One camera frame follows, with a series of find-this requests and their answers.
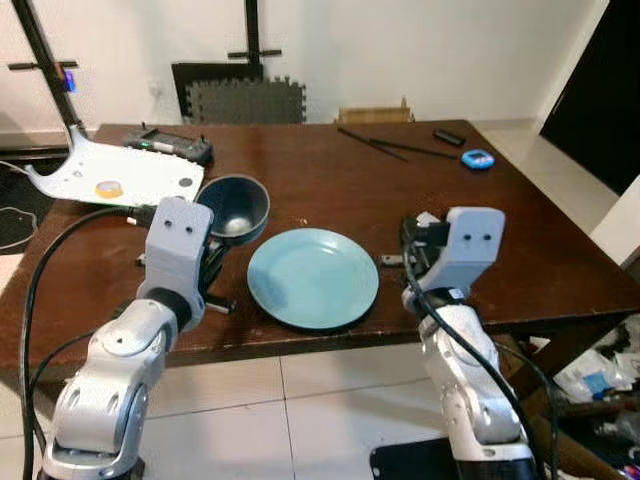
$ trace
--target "light blue plate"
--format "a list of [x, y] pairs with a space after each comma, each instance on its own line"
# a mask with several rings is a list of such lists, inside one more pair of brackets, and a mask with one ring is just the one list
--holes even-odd
[[353, 240], [301, 228], [262, 244], [249, 262], [247, 282], [271, 316], [294, 327], [326, 330], [367, 311], [378, 291], [378, 271]]

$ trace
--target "plastic bag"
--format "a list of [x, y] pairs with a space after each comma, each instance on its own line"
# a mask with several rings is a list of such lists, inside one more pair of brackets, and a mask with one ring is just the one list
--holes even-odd
[[595, 350], [587, 350], [553, 377], [572, 403], [601, 398], [609, 389], [631, 390], [633, 378]]

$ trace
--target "dark doorway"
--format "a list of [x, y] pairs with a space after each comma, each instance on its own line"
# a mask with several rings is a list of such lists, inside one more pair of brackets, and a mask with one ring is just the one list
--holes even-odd
[[640, 174], [640, 2], [611, 0], [542, 136], [621, 194]]

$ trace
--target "white wall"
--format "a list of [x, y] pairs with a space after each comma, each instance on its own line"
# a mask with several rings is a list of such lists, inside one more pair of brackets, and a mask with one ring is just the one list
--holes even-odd
[[[261, 0], [269, 75], [307, 85], [308, 120], [340, 105], [399, 104], [418, 119], [535, 118], [603, 0]], [[56, 57], [76, 59], [74, 105], [89, 127], [179, 123], [171, 61], [245, 49], [240, 0], [35, 0]], [[29, 47], [0, 0], [0, 64]], [[163, 94], [154, 99], [149, 83]], [[59, 128], [40, 74], [0, 68], [0, 132]]]

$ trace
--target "blue object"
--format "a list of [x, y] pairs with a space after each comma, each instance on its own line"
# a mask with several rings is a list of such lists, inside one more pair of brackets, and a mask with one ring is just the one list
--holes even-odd
[[594, 398], [596, 396], [602, 394], [605, 390], [609, 390], [611, 385], [607, 383], [607, 380], [604, 378], [602, 372], [592, 373], [591, 375], [585, 375], [582, 377], [587, 388], [591, 391]]
[[476, 148], [462, 154], [462, 163], [473, 170], [486, 170], [491, 168], [496, 160], [489, 152]]
[[270, 238], [249, 262], [253, 298], [294, 327], [331, 330], [360, 318], [378, 291], [378, 270], [353, 240], [301, 228]]
[[67, 84], [67, 92], [75, 92], [76, 91], [76, 81], [73, 78], [73, 73], [69, 70], [64, 71], [64, 76]]

